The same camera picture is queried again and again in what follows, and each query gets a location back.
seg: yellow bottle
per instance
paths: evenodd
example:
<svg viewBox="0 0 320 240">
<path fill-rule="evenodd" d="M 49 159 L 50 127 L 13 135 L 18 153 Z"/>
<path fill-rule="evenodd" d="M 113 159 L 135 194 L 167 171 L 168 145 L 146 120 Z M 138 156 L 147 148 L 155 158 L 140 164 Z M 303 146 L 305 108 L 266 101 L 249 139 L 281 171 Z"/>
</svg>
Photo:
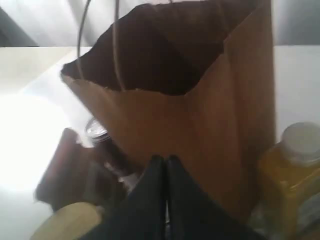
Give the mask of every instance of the yellow bottle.
<svg viewBox="0 0 320 240">
<path fill-rule="evenodd" d="M 262 156 L 258 175 L 270 239 L 297 240 L 314 229 L 320 223 L 320 126 L 289 126 Z"/>
</svg>

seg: paper bag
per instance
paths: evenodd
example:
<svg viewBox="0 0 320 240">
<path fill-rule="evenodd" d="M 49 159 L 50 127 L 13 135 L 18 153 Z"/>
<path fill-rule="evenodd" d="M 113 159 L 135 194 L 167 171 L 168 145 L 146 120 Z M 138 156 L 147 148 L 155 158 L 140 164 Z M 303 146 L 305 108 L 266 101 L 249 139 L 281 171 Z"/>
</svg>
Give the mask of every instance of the paper bag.
<svg viewBox="0 0 320 240">
<path fill-rule="evenodd" d="M 137 6 L 62 78 L 131 161 L 178 155 L 209 196 L 245 220 L 256 162 L 275 141 L 270 0 Z"/>
</svg>

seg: white table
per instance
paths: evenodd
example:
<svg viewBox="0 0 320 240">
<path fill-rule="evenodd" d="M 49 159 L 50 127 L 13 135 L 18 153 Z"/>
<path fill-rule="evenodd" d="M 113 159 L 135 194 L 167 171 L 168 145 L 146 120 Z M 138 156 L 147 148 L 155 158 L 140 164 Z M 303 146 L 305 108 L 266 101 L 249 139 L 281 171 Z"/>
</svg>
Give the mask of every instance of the white table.
<svg viewBox="0 0 320 240">
<path fill-rule="evenodd" d="M 292 123 L 312 121 L 320 124 L 320 113 L 317 111 L 320 46 L 276 46 L 274 49 L 279 138 L 282 131 Z M 83 48 L 82 52 L 88 50 L 89 48 Z M 1 173 L 18 169 L 0 177 L 0 239 L 20 240 L 28 239 L 51 214 L 46 204 L 34 203 L 33 191 L 51 159 L 62 130 L 72 127 L 86 141 L 83 130 L 91 114 L 60 79 L 63 64 L 76 57 L 75 48 L 7 48 L 5 54 L 1 54 L 1 51 L 3 50 L 0 49 L 0 94 L 18 92 L 27 84 L 20 90 L 20 94 L 29 96 L 9 97 L 6 101 L 0 98 L 4 113 L 0 124 L 4 128 L 2 133 L 4 131 L 7 134 L 0 137 L 0 146 L 10 150 L 15 141 L 22 140 L 25 143 L 24 148 L 10 155 L 13 158 L 10 163 L 1 163 L 6 160 L 1 156 L 3 149 L 0 151 L 0 176 Z M 16 121 L 10 120 L 9 115 L 15 115 Z M 27 168 L 32 169 L 32 176 L 25 176 L 27 181 L 23 184 L 14 182 L 13 175 L 28 173 Z"/>
</svg>

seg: bottle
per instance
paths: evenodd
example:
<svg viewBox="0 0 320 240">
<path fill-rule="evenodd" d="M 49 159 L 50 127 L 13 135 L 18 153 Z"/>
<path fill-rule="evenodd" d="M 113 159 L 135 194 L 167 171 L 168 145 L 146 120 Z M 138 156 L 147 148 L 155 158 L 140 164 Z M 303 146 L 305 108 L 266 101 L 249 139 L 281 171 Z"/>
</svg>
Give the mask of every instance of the bottle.
<svg viewBox="0 0 320 240">
<path fill-rule="evenodd" d="M 133 170 L 127 156 L 118 148 L 108 131 L 94 118 L 85 127 L 87 137 L 92 141 L 100 163 L 119 177 L 130 192 L 138 182 L 138 175 Z"/>
<path fill-rule="evenodd" d="M 260 159 L 258 176 L 269 239 L 301 239 L 320 222 L 320 126 L 289 126 Z"/>
</svg>

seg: white jar lid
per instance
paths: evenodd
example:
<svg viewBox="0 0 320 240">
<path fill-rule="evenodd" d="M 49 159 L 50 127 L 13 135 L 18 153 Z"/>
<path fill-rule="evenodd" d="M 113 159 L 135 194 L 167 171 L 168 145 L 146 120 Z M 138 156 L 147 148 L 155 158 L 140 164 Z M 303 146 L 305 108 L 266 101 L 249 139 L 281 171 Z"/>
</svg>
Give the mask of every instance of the white jar lid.
<svg viewBox="0 0 320 240">
<path fill-rule="evenodd" d="M 295 165 L 308 167 L 320 162 L 320 126 L 312 122 L 298 122 L 284 130 L 281 150 Z"/>
</svg>

